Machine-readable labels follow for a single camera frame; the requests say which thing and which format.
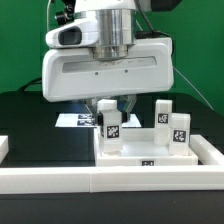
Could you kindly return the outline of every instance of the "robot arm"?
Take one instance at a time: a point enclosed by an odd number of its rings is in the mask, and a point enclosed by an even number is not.
[[[175,9],[182,0],[139,0],[145,11],[164,12]]]
[[[74,20],[76,0],[62,0],[65,4],[64,11],[56,13],[55,19],[58,25],[64,25]]]
[[[87,99],[170,89],[172,40],[136,40],[134,0],[64,2],[75,5],[76,19],[46,36],[46,42],[54,48],[43,62],[46,99]]]

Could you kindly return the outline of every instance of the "black cable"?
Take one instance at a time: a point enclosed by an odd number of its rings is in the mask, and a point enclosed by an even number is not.
[[[31,80],[27,84],[21,86],[17,91],[24,92],[29,86],[40,85],[40,84],[42,84],[42,78],[41,77]]]
[[[138,11],[140,12],[140,14],[141,14],[143,20],[145,21],[146,25],[148,26],[149,30],[153,30],[152,24],[149,22],[147,16],[145,15],[139,0],[134,0],[134,1],[135,1],[135,5],[136,5]]]

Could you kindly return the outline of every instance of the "white cube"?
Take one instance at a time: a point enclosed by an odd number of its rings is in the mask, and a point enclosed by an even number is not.
[[[102,110],[116,110],[116,109],[117,109],[116,100],[103,99],[98,101],[97,103],[97,112],[100,112]]]
[[[171,116],[171,138],[169,153],[172,155],[188,155],[190,136],[189,114],[173,113]]]
[[[170,140],[170,118],[172,113],[172,100],[157,100],[155,111],[154,143],[166,146]]]
[[[101,126],[100,144],[103,152],[114,152],[122,149],[122,116],[118,110],[102,110],[103,126]]]

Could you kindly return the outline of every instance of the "green background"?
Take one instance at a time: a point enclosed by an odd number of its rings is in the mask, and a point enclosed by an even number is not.
[[[41,76],[47,51],[47,0],[4,1],[0,9],[0,93],[17,90]],[[56,0],[54,13],[62,10]],[[155,29],[169,33],[175,41],[174,66],[224,115],[224,1],[183,0],[172,12],[147,13]],[[144,29],[146,26],[139,18]],[[188,93],[203,101],[177,74],[171,92]]]

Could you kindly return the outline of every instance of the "white base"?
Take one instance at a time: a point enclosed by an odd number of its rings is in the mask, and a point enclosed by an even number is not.
[[[103,153],[101,138],[94,130],[96,166],[186,166],[197,165],[198,157],[189,148],[188,155],[170,155],[167,146],[154,144],[154,129],[122,129],[122,150],[119,153]]]

